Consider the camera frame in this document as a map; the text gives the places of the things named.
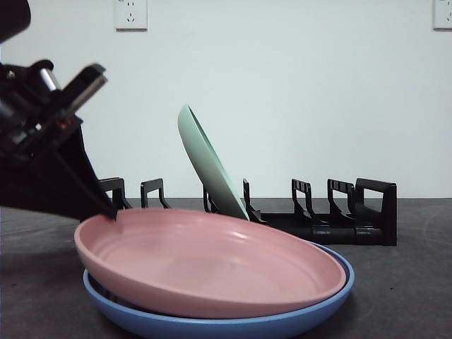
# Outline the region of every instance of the pink plate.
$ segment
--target pink plate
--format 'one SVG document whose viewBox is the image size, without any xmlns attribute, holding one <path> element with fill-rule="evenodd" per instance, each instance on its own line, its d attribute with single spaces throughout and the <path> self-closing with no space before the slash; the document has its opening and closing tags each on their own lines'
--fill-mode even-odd
<svg viewBox="0 0 452 339">
<path fill-rule="evenodd" d="M 342 266 L 288 233 L 192 210 L 96 215 L 75 233 L 82 262 L 128 302 L 177 316 L 230 319 L 294 311 L 345 284 Z"/>
</svg>

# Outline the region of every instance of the white wall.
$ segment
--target white wall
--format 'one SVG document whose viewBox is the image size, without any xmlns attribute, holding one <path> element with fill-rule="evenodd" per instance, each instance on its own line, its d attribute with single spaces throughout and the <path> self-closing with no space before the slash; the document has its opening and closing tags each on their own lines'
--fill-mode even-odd
<svg viewBox="0 0 452 339">
<path fill-rule="evenodd" d="M 98 177 L 127 196 L 163 177 L 200 196 L 177 131 L 194 109 L 237 189 L 289 196 L 290 178 L 396 182 L 399 197 L 451 197 L 452 32 L 431 0 L 152 0 L 148 32 L 118 33 L 113 0 L 30 0 L 5 62 L 51 59 L 61 84 L 86 64 L 109 83 L 84 106 Z"/>
</svg>

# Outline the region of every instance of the stacked plates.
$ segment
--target stacked plates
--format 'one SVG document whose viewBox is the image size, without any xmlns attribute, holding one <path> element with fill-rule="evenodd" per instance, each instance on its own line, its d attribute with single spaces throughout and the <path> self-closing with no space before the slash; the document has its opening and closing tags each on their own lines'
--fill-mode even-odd
<svg viewBox="0 0 452 339">
<path fill-rule="evenodd" d="M 145 338 L 290 338 L 332 315 L 354 282 L 333 251 L 224 215 L 125 210 L 86 220 L 75 239 L 96 305 Z"/>
</svg>

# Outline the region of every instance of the gray table surface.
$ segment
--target gray table surface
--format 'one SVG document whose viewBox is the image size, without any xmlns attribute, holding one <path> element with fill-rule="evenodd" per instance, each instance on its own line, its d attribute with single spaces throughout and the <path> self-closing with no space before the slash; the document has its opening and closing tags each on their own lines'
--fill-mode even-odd
<svg viewBox="0 0 452 339">
<path fill-rule="evenodd" d="M 202 209 L 200 199 L 168 200 Z M 289 199 L 254 205 L 292 208 Z M 83 289 L 77 225 L 1 208 L 0 338 L 138 338 L 99 313 Z M 329 246 L 352 264 L 355 286 L 337 314 L 300 338 L 452 338 L 451 245 L 452 199 L 400 199 L 397 247 Z"/>
</svg>

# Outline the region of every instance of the blue plate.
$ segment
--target blue plate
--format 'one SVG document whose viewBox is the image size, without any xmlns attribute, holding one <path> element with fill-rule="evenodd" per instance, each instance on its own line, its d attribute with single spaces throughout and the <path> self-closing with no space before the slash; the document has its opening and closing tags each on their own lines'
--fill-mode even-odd
<svg viewBox="0 0 452 339">
<path fill-rule="evenodd" d="M 99 310 L 118 326 L 148 339 L 288 339 L 332 316 L 352 289 L 352 266 L 336 252 L 316 244 L 335 257 L 347 275 L 344 288 L 332 297 L 304 309 L 272 316 L 243 319 L 189 319 L 152 314 L 117 304 L 96 291 L 85 270 L 83 283 Z"/>
</svg>

